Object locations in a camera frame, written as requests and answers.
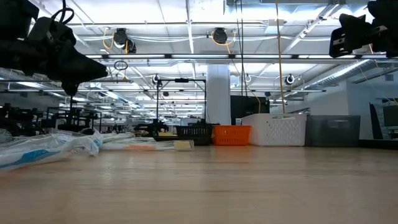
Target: wooden table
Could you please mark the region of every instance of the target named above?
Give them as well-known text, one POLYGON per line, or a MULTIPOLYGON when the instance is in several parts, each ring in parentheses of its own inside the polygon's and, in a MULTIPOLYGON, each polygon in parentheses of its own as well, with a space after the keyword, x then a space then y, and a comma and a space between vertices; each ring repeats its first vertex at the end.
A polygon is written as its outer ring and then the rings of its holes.
POLYGON ((0 223, 398 223, 398 153, 101 151, 0 178, 0 223))

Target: white basket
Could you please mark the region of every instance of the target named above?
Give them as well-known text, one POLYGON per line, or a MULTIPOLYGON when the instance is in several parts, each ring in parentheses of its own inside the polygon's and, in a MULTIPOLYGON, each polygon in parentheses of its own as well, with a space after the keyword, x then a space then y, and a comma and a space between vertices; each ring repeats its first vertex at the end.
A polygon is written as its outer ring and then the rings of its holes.
POLYGON ((250 144, 257 146, 304 146, 305 114, 253 114, 242 118, 251 126, 250 144))

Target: computer monitor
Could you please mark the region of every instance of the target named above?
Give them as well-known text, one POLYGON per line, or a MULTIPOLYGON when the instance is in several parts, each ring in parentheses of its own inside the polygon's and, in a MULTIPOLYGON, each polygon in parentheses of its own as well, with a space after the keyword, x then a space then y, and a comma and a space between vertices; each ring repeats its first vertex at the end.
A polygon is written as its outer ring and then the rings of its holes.
POLYGON ((236 118, 243 118, 252 114, 269 113, 269 100, 259 97, 260 105, 254 96, 231 96, 231 124, 236 124, 236 118))

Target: black basket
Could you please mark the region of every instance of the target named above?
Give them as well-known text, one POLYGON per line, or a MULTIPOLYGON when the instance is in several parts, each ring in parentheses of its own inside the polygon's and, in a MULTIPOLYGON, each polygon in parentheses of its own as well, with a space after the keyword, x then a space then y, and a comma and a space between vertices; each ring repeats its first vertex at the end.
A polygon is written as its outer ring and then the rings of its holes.
POLYGON ((213 125, 206 124, 201 126, 176 126, 179 139, 193 140, 196 146, 209 146, 211 144, 211 134, 213 125))

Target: support column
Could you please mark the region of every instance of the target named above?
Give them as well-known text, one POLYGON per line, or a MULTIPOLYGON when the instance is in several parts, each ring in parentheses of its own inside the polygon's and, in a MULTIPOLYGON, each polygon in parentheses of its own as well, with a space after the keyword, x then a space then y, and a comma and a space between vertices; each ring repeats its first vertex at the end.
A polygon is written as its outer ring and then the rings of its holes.
POLYGON ((229 65, 207 66, 207 123, 231 124, 229 65))

